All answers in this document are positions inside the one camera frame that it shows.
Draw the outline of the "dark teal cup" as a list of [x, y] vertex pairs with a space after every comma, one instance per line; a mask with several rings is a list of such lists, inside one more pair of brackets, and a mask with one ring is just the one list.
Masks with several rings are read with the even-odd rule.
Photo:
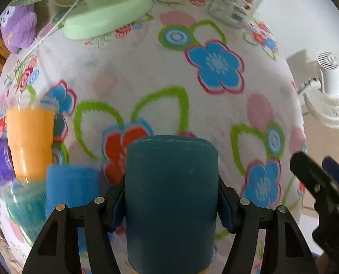
[[201, 273], [212, 261], [218, 152], [207, 140], [142, 137], [127, 150], [127, 254], [138, 273]]

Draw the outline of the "turquoise speckled plastic cup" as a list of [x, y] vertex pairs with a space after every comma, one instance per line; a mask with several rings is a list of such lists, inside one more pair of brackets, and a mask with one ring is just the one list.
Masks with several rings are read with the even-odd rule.
[[14, 182], [2, 191], [2, 198], [9, 216], [33, 244], [46, 222], [46, 182]]

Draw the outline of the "blue plastic cup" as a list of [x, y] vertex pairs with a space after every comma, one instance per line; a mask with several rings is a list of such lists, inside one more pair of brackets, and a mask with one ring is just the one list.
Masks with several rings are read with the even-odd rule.
[[88, 166], [50, 165], [46, 176], [46, 217], [57, 205], [85, 206], [101, 195], [100, 172]]

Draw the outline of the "purple plastic cup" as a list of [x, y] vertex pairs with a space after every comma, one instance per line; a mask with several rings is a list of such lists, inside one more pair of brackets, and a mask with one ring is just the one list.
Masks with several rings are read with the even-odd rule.
[[0, 139], [0, 186], [15, 179], [15, 171], [7, 138]]

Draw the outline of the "orange plastic cup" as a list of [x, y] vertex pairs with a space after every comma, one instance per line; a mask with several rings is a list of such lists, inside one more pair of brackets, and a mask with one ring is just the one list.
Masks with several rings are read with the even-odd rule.
[[17, 181], [43, 181], [52, 165], [56, 108], [42, 102], [7, 109], [7, 141]]

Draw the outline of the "white floor fan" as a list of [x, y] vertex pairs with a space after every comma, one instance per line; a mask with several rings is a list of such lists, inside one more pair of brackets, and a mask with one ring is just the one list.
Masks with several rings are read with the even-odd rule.
[[331, 129], [339, 129], [339, 61], [331, 52], [321, 52], [317, 75], [298, 89], [304, 105], [315, 119]]

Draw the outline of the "floral tablecloth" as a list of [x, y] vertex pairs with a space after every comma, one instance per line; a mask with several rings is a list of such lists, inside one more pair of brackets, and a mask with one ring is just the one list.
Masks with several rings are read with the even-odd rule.
[[57, 103], [57, 165], [89, 165], [111, 184], [127, 148], [148, 135], [186, 135], [218, 150], [220, 175], [263, 208], [300, 218], [304, 187], [293, 153], [306, 148], [297, 88], [263, 21], [231, 28], [206, 0], [154, 3], [150, 13], [105, 35], [72, 41], [53, 18], [34, 51], [8, 57], [0, 77], [0, 139], [11, 98]]

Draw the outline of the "purple plush bunny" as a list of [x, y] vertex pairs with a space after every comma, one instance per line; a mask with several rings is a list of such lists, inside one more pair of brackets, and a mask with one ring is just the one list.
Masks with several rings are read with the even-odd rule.
[[31, 46], [36, 36], [37, 15], [34, 5], [7, 6], [0, 16], [2, 39], [11, 53]]

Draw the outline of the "green desk fan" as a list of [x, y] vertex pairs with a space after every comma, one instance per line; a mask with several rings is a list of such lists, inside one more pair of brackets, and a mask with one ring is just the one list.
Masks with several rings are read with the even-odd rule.
[[[42, 0], [11, 0], [11, 6], [34, 4]], [[152, 0], [83, 0], [67, 13], [64, 35], [84, 40], [113, 32], [145, 16]]]

